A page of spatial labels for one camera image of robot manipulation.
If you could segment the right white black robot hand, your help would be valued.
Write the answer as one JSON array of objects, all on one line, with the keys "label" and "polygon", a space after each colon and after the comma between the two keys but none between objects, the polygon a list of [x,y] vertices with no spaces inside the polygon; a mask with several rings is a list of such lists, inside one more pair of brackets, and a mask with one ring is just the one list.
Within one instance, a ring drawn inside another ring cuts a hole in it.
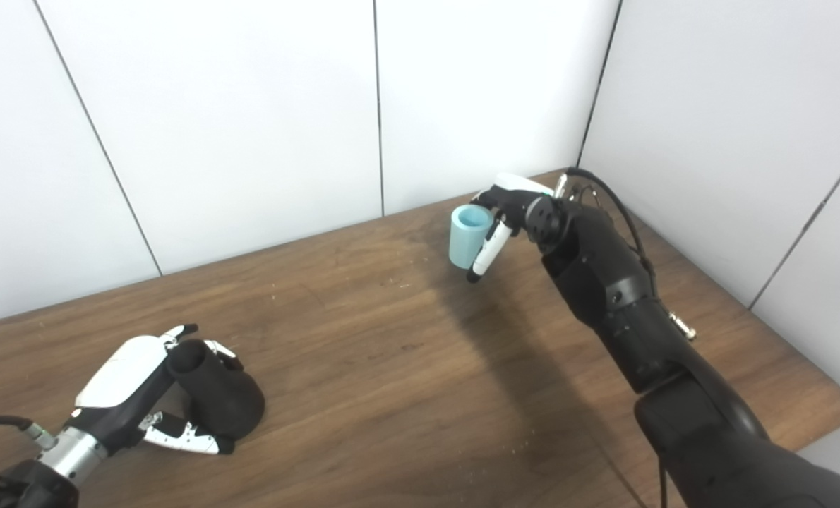
[{"label": "right white black robot hand", "polygon": [[477,283],[490,269],[510,238],[526,228],[527,209],[543,196],[553,197],[553,189],[522,176],[500,173],[494,184],[475,194],[469,203],[494,213],[474,262],[467,271],[467,280]]}]

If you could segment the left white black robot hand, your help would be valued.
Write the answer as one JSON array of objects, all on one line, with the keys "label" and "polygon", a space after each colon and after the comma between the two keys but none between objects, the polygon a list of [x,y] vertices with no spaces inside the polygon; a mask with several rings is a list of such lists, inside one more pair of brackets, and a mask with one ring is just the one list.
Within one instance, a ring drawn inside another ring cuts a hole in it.
[{"label": "left white black robot hand", "polygon": [[93,437],[95,449],[107,456],[142,442],[199,454],[233,454],[235,441],[155,408],[176,383],[167,367],[169,353],[197,330],[195,324],[178,325],[158,337],[125,341],[78,393],[65,427]]}]

